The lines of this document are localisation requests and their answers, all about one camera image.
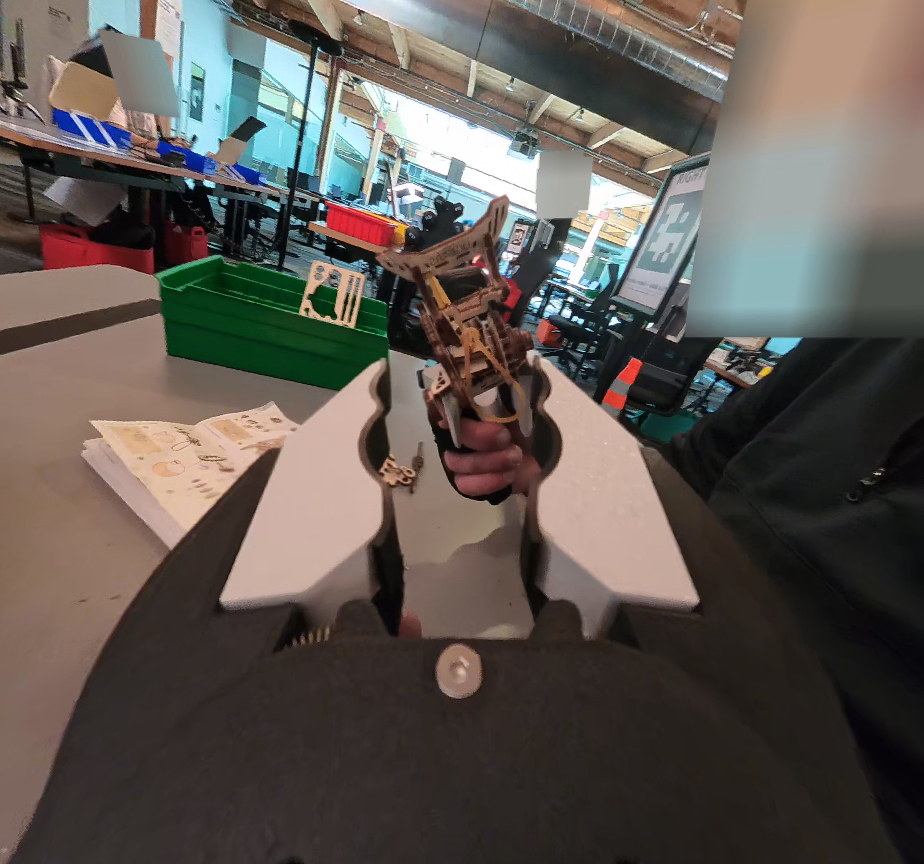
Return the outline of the wooden mechanical model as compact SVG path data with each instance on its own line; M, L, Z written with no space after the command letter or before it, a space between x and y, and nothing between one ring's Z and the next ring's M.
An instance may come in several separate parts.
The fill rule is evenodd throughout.
M391 247L378 255L383 269L409 281L421 294L422 330L435 361L424 379L427 405L436 408L432 403L434 378L448 376L461 419L469 413L483 422L502 425L516 422L514 392L521 392L517 377L533 348L531 336L502 317L510 286L500 273L495 249L509 206L508 197L496 197L484 215L461 234L419 252ZM460 298L450 298L442 277L466 272L476 258L483 262L482 267L475 267L479 285Z

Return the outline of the long wooden desk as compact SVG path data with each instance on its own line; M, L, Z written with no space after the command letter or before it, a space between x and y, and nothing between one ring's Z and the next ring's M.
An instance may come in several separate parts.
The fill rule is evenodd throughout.
M128 212L154 228L158 252L163 251L167 222L167 193L184 194L187 184L214 188L217 197L239 204L264 204L279 196L277 190L248 183L232 168L213 175L168 165L158 154L141 157L138 151L124 151L114 144L100 145L92 138L67 134L57 127L19 117L2 116L2 153L16 154L25 179L28 211L10 214L17 223L40 223L35 211L31 173L37 170L56 177L71 177L91 183L123 187L128 192Z

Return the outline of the red plastic bin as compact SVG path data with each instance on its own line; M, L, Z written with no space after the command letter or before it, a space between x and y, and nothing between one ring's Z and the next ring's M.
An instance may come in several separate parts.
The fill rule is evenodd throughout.
M378 247L403 245L408 229L390 217L333 201L327 203L326 227Z

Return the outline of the red plastic container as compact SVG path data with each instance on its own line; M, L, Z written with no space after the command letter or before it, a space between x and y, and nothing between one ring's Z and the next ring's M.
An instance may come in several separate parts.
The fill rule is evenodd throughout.
M181 266L209 257L209 234L200 225L184 226L166 223L164 229L167 267Z

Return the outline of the white paper notice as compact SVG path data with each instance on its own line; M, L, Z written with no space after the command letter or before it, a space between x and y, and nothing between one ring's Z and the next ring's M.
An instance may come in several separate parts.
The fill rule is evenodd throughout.
M182 37L182 0L157 0L154 38L165 56L179 59Z

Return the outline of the small wooden key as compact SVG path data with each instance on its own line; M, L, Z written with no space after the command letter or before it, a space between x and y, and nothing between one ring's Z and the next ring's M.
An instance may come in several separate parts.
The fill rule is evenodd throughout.
M379 469L382 482L390 489L405 489L414 494L424 467L424 442L417 443L410 465L399 463L393 454L388 454Z

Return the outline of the black floor lamp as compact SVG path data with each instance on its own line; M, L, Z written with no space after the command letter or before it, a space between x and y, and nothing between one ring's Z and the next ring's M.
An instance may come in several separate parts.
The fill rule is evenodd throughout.
M278 256L275 269L279 272L292 273L291 270L285 267L284 262L287 254L291 216L294 209L295 193L297 189L297 177L307 130L309 99L316 73L318 54L319 52L324 52L329 56L341 56L343 54L343 46L326 32L318 30L317 27L311 26L303 20L289 17L286 22L290 30L290 35L306 43L309 47L308 74L303 99L303 114L298 125L293 163L290 171L286 174L287 190L284 192L284 198L280 199L280 215L276 225L274 239L274 245Z

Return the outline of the orange traffic cone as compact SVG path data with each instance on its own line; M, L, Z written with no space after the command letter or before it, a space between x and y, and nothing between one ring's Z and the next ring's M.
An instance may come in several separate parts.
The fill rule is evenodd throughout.
M603 405L611 412L621 413L627 402L629 391L636 382L642 367L642 361L632 358L618 373L603 397Z

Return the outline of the cream rounded board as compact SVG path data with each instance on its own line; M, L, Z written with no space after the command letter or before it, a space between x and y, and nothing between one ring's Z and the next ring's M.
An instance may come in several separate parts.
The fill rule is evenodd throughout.
M105 121L118 97L113 78L85 65L67 62L52 85L48 100L53 109Z

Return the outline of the black dumbbell rack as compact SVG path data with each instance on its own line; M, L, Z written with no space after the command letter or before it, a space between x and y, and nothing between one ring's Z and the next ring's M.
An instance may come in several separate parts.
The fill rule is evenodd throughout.
M411 225L405 234L404 248L420 252L461 234L465 225L460 221L465 208L463 204L436 196L433 208L424 211L420 224Z

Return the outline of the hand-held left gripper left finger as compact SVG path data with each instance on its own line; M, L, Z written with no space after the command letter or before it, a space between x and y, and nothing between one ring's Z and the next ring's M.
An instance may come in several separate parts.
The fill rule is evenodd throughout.
M297 605L314 627L354 600L399 631L405 563L392 490L386 359L363 370L309 416L279 451L232 566L225 610Z

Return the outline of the wooden cutout sheet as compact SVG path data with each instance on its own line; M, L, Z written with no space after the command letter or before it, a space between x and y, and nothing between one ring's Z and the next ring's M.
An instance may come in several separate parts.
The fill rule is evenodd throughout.
M365 293L360 271L314 261L308 272L298 313L312 320L354 329Z

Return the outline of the framed marker board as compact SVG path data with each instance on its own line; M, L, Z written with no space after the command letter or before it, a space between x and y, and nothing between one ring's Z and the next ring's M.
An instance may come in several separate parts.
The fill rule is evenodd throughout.
M658 319L694 251L706 188L710 153L673 165L643 226L611 303L620 313Z

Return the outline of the red fabric tote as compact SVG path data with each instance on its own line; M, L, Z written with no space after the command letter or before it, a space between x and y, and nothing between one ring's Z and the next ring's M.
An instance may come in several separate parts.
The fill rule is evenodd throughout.
M89 266L117 266L154 275L154 250L109 245L90 239L83 226L39 225L41 258L47 271Z

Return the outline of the open instruction booklet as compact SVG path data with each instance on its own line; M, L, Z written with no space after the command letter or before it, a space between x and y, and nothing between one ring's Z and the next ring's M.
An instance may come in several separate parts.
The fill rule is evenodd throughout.
M82 457L172 549L265 452L299 424L274 403L203 419L96 419Z

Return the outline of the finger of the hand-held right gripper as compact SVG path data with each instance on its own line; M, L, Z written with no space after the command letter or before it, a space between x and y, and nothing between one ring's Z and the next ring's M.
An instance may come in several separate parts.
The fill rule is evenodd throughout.
M539 399L540 377L535 372L522 372L518 375L517 382L521 392L519 395L514 392L514 401L517 404L515 424L521 439L530 442Z
M461 449L461 409L448 376L436 376L432 383L432 403L446 420L455 449Z

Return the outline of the blue plastic bin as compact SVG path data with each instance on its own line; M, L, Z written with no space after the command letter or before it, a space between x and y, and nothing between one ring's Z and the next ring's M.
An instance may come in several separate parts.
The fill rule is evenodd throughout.
M217 162L213 156L199 154L174 143L159 141L157 154L162 157L163 161L194 175L211 177L217 172Z
M63 133L100 148L127 152L132 147L131 132L107 121L54 107L52 120Z

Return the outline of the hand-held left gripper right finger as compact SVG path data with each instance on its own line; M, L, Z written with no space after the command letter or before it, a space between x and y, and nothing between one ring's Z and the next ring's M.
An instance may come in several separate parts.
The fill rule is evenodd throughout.
M551 362L528 355L539 431L551 432L546 474L529 495L538 533L535 585L573 604L584 637L604 637L624 604L690 613L699 593L639 442Z

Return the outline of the green plastic bin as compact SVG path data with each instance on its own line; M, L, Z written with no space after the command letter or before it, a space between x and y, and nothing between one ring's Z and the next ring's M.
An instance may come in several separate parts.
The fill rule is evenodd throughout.
M389 354L387 304L364 297L355 328L303 316L306 282L213 256L157 275L167 352L338 391Z

